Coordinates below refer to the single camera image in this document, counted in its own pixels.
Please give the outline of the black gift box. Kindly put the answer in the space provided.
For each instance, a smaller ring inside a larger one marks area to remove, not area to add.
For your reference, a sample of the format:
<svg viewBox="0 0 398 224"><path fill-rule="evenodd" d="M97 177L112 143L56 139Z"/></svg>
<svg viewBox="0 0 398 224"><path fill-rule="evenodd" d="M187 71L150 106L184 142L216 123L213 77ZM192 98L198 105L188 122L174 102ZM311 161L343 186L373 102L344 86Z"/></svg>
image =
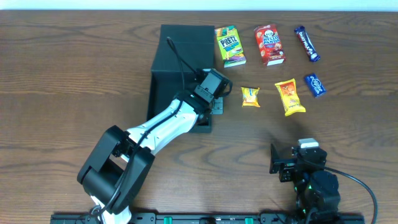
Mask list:
<svg viewBox="0 0 398 224"><path fill-rule="evenodd" d="M214 65L214 26L163 24L152 63L147 119L162 112L182 89L194 90Z"/></svg>

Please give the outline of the green Pretz snack box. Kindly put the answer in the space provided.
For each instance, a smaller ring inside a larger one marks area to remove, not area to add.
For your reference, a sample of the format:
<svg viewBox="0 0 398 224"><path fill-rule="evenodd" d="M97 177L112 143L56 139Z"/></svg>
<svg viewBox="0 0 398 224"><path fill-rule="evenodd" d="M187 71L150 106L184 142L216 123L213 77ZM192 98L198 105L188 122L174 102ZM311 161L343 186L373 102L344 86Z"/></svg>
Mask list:
<svg viewBox="0 0 398 224"><path fill-rule="evenodd" d="M215 36L224 61L224 68L246 63L239 33L235 26L217 28L215 29Z"/></svg>

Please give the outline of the red Hello Panda box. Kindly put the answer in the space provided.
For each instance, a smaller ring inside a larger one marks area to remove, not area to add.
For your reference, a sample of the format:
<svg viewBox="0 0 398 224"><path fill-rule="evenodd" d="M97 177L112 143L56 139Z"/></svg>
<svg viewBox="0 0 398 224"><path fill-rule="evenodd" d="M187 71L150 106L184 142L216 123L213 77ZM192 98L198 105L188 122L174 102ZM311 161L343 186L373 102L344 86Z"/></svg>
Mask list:
<svg viewBox="0 0 398 224"><path fill-rule="evenodd" d="M264 65L278 65L285 61L285 53L275 24L256 27L254 35Z"/></svg>

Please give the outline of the blue Dairy Milk bar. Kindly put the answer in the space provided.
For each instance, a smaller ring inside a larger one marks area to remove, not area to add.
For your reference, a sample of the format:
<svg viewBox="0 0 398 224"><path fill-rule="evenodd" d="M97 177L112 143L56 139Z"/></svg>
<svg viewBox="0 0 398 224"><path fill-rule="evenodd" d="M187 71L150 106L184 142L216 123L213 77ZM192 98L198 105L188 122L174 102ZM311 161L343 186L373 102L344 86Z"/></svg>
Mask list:
<svg viewBox="0 0 398 224"><path fill-rule="evenodd" d="M320 55L315 50L315 48L308 36L308 33L305 30L305 27L304 26L297 27L294 30L294 32L295 32L296 36L298 37L298 39L301 41L301 43L306 51L306 54L309 58L309 61L316 62L316 61L320 60Z"/></svg>

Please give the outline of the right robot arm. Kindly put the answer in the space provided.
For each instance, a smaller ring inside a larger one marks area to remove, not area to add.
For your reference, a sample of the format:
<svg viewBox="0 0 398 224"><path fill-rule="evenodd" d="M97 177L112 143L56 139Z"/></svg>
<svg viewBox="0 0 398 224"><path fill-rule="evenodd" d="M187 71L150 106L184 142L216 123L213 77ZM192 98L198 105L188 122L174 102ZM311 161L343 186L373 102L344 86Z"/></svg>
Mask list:
<svg viewBox="0 0 398 224"><path fill-rule="evenodd" d="M341 200L336 175L325 168L327 152L314 139L300 139L292 148L292 157L279 157L271 144L269 172L281 182L292 182L296 210L291 223L332 223L337 220Z"/></svg>

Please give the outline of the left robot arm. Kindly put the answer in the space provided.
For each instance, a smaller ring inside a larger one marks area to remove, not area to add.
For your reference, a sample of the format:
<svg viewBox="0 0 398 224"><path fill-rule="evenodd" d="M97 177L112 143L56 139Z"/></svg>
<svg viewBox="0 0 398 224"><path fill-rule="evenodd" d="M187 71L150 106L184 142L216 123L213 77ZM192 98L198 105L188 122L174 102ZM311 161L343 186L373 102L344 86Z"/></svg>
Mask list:
<svg viewBox="0 0 398 224"><path fill-rule="evenodd" d="M207 118L213 102L228 96L232 86L229 78L212 68L199 85L178 92L166 109L145 123L127 130L108 128L77 175L96 205L76 222L128 223L129 204L140 191L155 155Z"/></svg>

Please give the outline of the blue Eclipse candy pack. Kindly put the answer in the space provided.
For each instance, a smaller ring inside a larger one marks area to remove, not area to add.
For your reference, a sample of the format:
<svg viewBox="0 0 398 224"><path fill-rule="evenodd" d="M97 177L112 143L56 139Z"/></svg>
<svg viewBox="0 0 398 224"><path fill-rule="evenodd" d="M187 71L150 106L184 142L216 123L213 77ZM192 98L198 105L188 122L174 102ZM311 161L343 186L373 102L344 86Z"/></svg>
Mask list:
<svg viewBox="0 0 398 224"><path fill-rule="evenodd" d="M303 79L315 98L318 98L326 93L325 87L315 73L306 75Z"/></svg>

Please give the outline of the small yellow snack packet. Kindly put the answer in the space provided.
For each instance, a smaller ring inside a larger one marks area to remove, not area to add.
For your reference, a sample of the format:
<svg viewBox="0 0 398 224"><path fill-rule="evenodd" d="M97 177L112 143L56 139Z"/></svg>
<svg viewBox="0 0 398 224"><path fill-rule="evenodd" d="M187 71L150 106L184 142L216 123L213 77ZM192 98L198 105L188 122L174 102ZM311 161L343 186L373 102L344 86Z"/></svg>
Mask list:
<svg viewBox="0 0 398 224"><path fill-rule="evenodd" d="M254 106L260 108L260 104L258 102L258 93L260 88L248 88L242 87L241 91L243 94L243 103L242 106Z"/></svg>

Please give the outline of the large yellow snack packet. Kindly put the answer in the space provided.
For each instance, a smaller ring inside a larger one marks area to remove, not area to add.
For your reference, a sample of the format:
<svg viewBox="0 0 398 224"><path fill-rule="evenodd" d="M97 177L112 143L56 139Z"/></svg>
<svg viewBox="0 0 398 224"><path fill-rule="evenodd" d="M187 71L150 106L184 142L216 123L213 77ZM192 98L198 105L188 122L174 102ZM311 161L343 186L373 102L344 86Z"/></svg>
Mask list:
<svg viewBox="0 0 398 224"><path fill-rule="evenodd" d="M284 106L285 116L290 116L294 113L305 113L306 109L301 104L296 89L296 81L294 78L279 82L275 84L282 104Z"/></svg>

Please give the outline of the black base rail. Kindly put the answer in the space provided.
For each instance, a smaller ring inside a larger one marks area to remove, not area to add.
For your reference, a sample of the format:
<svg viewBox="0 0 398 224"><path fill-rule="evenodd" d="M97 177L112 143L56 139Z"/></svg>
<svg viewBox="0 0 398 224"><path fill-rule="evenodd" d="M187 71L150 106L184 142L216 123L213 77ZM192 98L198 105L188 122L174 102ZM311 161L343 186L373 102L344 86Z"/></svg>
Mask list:
<svg viewBox="0 0 398 224"><path fill-rule="evenodd" d="M293 217L282 213L261 213L259 215L192 215L133 213L128 224L277 224L277 223L364 223L361 215L338 215L331 220L321 221L310 218Z"/></svg>

